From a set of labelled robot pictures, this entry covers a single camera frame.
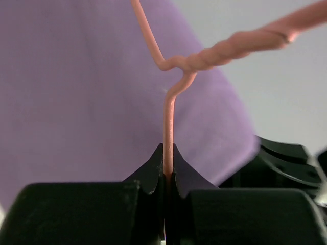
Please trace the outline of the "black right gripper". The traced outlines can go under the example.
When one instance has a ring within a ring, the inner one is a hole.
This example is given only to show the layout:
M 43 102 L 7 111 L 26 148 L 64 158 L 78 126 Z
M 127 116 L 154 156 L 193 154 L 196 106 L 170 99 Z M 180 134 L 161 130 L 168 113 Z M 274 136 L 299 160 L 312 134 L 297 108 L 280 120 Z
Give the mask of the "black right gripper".
M 303 145 L 259 140 L 257 156 L 220 187 L 296 188 L 326 204 L 326 176 Z

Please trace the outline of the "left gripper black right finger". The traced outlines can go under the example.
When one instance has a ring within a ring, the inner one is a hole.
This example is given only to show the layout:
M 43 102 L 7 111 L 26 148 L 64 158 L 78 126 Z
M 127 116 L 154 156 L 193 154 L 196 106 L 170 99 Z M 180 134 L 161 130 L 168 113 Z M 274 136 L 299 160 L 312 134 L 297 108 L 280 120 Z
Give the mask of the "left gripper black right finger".
M 326 244 L 326 218 L 296 188 L 216 187 L 174 149 L 171 244 Z

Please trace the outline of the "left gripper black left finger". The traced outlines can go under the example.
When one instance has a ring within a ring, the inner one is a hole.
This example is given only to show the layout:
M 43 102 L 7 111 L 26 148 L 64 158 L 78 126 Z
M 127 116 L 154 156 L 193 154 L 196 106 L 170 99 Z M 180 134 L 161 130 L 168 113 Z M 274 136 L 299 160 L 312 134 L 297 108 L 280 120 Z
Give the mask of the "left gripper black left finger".
M 160 244 L 162 145 L 122 182 L 34 183 L 16 197 L 1 244 Z

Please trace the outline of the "purple trousers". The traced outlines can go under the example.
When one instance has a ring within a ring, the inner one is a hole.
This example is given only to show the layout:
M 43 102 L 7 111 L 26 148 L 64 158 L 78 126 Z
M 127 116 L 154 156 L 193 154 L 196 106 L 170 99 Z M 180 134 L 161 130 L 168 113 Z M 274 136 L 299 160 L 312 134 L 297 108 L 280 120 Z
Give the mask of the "purple trousers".
M 162 54 L 203 48 L 170 1 L 141 1 Z M 121 181 L 162 142 L 179 70 L 160 71 L 130 1 L 1 1 L 1 205 L 35 182 Z M 219 185 L 259 150 L 217 70 L 177 97 L 174 141 Z

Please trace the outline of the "pink wire hanger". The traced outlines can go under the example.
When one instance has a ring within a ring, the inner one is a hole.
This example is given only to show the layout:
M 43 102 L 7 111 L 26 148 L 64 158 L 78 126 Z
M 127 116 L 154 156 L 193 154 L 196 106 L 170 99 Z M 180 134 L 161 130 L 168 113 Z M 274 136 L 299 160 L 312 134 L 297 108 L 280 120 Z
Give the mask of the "pink wire hanger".
M 232 60 L 248 56 L 253 52 L 278 50 L 292 43 L 297 36 L 326 23 L 326 1 L 318 1 L 303 7 L 283 18 L 252 31 L 236 32 L 228 39 L 219 41 L 211 48 L 188 57 L 173 56 L 165 59 L 159 49 L 147 21 L 140 1 L 131 1 L 151 56 L 161 71 L 179 68 L 182 78 L 165 96 L 163 121 L 163 173 L 166 180 L 173 174 L 174 107 L 177 96 L 185 91 L 200 71 L 225 65 Z

